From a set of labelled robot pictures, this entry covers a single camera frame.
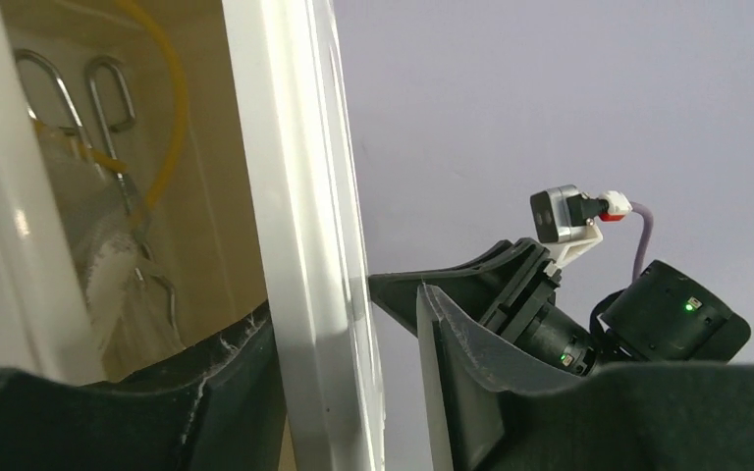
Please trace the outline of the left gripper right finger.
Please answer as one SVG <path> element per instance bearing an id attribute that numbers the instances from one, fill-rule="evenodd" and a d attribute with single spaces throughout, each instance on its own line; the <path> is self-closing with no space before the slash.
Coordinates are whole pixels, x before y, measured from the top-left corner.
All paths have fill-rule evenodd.
<path id="1" fill-rule="evenodd" d="M 438 470 L 754 470 L 754 365 L 622 363 L 579 378 L 418 289 Z"/>

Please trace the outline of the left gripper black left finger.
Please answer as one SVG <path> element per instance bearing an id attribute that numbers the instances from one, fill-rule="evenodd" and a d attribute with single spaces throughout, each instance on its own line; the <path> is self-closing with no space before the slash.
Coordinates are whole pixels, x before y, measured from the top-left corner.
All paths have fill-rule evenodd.
<path id="1" fill-rule="evenodd" d="M 275 470 L 285 416 L 261 304 L 117 383 L 0 368 L 0 470 Z"/>

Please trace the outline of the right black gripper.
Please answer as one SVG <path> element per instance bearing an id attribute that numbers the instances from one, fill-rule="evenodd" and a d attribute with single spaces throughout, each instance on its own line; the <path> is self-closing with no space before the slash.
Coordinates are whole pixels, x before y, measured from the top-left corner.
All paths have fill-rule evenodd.
<path id="1" fill-rule="evenodd" d="M 422 284 L 442 289 L 467 314 L 533 358 L 578 377 L 592 373 L 590 334 L 556 305 L 561 270 L 532 238 L 500 240 L 473 260 L 417 272 L 368 277 L 371 300 L 412 335 Z"/>

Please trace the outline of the beige plastic bin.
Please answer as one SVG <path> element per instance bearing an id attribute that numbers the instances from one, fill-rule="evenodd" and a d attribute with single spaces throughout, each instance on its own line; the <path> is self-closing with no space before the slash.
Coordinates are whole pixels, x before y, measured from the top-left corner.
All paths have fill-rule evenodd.
<path id="1" fill-rule="evenodd" d="M 220 1 L 0 1 L 0 368 L 119 381 L 266 298 Z"/>

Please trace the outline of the tan rubber tubing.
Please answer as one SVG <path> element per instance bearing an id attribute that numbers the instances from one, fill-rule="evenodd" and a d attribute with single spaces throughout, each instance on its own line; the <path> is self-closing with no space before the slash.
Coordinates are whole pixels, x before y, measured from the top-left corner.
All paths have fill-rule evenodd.
<path id="1" fill-rule="evenodd" d="M 183 26 L 217 13 L 217 1 L 3 1 L 13 54 L 30 49 L 62 74 L 94 147 L 104 149 L 84 77 L 97 56 L 117 60 L 135 109 L 135 124 L 112 134 L 114 148 L 148 202 L 150 218 L 186 154 L 190 52 Z M 16 63 L 27 104 L 47 124 L 70 119 L 53 82 L 30 62 Z"/>

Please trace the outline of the white plastic bin lid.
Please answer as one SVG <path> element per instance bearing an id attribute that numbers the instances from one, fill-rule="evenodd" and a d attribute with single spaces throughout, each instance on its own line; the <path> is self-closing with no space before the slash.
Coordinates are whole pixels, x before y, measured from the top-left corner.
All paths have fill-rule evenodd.
<path id="1" fill-rule="evenodd" d="M 334 5 L 223 12 L 296 466 L 381 470 L 381 357 Z"/>

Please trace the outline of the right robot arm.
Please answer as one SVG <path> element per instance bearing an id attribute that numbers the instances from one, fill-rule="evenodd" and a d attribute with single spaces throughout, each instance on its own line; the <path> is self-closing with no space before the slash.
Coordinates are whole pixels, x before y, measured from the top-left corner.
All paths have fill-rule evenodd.
<path id="1" fill-rule="evenodd" d="M 439 288 L 485 331 L 579 377 L 615 362 L 727 363 L 751 336 L 743 317 L 661 260 L 598 302 L 588 327 L 558 306 L 561 281 L 549 250 L 523 237 L 500 240 L 453 267 L 371 275 L 368 287 L 372 300 L 411 333 L 419 286 Z"/>

